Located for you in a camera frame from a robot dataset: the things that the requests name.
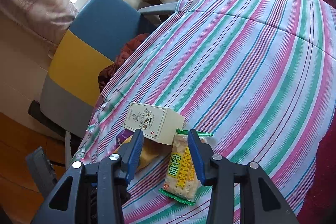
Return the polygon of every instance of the metal screw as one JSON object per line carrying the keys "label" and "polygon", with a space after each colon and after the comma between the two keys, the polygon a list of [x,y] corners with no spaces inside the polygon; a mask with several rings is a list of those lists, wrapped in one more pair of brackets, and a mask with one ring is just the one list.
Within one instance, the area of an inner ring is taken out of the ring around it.
{"label": "metal screw", "polygon": [[255,161],[251,161],[250,162],[250,167],[252,169],[257,169],[259,167],[259,164],[257,162],[255,162]]}
{"label": "metal screw", "polygon": [[117,160],[119,158],[118,154],[112,154],[109,156],[110,160]]}
{"label": "metal screw", "polygon": [[72,164],[72,167],[73,168],[80,168],[82,166],[82,163],[80,161],[75,161],[73,164]]}
{"label": "metal screw", "polygon": [[222,159],[222,156],[221,156],[220,154],[213,154],[213,155],[212,155],[212,158],[213,158],[214,160],[221,160],[221,159]]}

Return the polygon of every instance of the biscuit package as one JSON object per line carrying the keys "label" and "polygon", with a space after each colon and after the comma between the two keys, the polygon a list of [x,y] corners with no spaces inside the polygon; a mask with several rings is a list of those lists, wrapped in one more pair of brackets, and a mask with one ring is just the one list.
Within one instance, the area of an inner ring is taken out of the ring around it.
{"label": "biscuit package", "polygon": [[[202,142],[206,142],[206,138],[212,136],[204,132],[198,132],[198,135]],[[166,179],[159,191],[181,203],[193,205],[200,185],[188,148],[188,130],[177,129]]]}

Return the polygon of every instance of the wooden floor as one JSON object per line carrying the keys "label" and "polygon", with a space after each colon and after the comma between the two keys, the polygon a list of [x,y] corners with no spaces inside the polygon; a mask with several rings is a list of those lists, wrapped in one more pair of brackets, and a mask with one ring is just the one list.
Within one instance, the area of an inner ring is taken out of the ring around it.
{"label": "wooden floor", "polygon": [[[64,143],[41,135],[0,112],[0,204],[14,224],[31,222],[43,198],[25,157],[41,146],[49,158],[64,163]],[[54,166],[58,178],[64,167]]]}

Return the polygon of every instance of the purple package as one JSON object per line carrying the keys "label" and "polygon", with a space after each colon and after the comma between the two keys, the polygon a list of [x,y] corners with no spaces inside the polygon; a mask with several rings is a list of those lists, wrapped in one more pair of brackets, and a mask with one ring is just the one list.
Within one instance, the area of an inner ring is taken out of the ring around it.
{"label": "purple package", "polygon": [[128,130],[128,129],[124,129],[122,132],[120,132],[116,139],[115,139],[115,148],[118,148],[119,146],[121,146],[121,144],[129,137],[132,136],[133,132]]}

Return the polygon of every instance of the snack package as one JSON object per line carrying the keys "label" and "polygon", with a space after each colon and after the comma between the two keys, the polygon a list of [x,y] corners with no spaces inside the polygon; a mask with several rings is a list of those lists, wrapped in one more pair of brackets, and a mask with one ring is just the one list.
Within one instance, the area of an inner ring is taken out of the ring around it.
{"label": "snack package", "polygon": [[[124,135],[122,138],[127,136],[129,134],[128,129],[125,129],[126,131],[123,132],[121,135]],[[132,135],[130,135],[126,140],[123,140],[122,144],[129,143],[132,139],[133,132],[130,131]],[[117,146],[117,149],[113,153],[118,153],[120,146]],[[170,145],[156,143],[150,139],[144,138],[143,139],[143,147],[140,154],[139,159],[139,166],[136,169],[139,171],[142,168],[145,168],[148,164],[150,164],[157,156],[159,155],[167,155],[169,151],[171,150]]]}
{"label": "snack package", "polygon": [[[193,205],[201,182],[197,179],[193,161],[188,148],[188,130],[176,130],[173,148],[163,188],[159,191],[181,203]],[[202,142],[210,133],[198,132]]]}

